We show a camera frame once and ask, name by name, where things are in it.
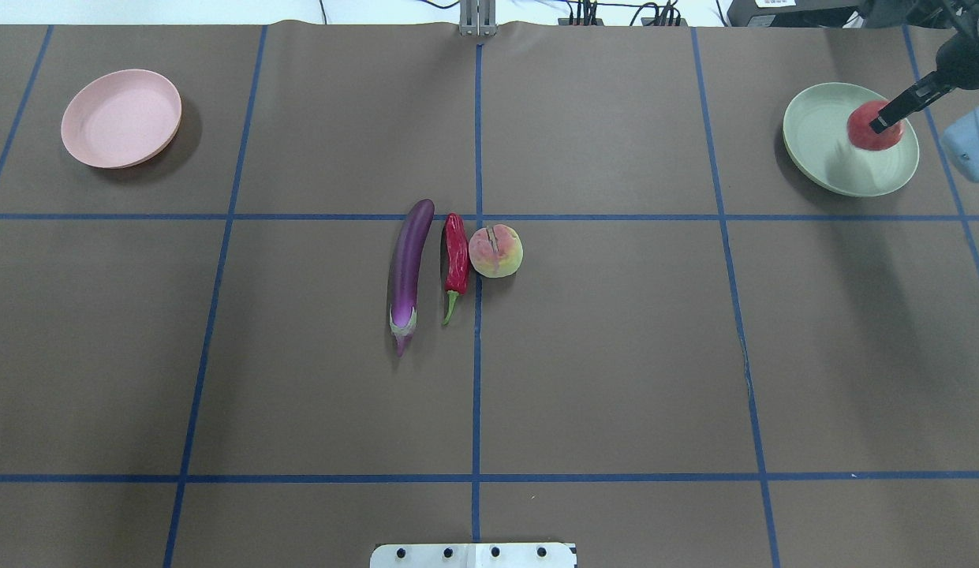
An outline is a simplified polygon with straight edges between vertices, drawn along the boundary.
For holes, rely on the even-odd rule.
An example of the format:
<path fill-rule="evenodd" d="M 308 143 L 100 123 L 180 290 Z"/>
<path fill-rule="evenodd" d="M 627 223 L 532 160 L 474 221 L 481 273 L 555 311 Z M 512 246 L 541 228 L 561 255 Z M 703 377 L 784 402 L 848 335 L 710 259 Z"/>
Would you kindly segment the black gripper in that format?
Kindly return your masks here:
<path fill-rule="evenodd" d="M 955 29 L 937 51 L 936 69 L 879 110 L 870 129 L 875 134 L 886 132 L 955 89 L 979 89 L 979 28 Z"/>

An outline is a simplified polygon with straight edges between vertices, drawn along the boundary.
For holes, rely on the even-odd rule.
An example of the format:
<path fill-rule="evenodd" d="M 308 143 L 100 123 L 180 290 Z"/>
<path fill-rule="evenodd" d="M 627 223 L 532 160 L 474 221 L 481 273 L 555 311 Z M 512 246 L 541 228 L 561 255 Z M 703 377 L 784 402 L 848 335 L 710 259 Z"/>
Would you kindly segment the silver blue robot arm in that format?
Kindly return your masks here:
<path fill-rule="evenodd" d="M 979 1 L 861 1 L 865 28 L 953 28 L 954 35 L 936 52 L 934 69 L 877 111 L 869 123 L 881 134 L 912 113 L 922 111 L 955 90 L 979 89 Z M 979 107 L 949 125 L 940 145 L 955 169 L 979 182 Z"/>

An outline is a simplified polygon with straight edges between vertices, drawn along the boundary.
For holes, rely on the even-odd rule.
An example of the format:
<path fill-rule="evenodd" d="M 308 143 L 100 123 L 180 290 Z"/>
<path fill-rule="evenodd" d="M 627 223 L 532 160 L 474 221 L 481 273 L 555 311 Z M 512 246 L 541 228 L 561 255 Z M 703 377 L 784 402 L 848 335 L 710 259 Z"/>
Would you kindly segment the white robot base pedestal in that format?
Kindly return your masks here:
<path fill-rule="evenodd" d="M 375 547 L 370 567 L 577 567 L 562 542 L 399 544 Z"/>

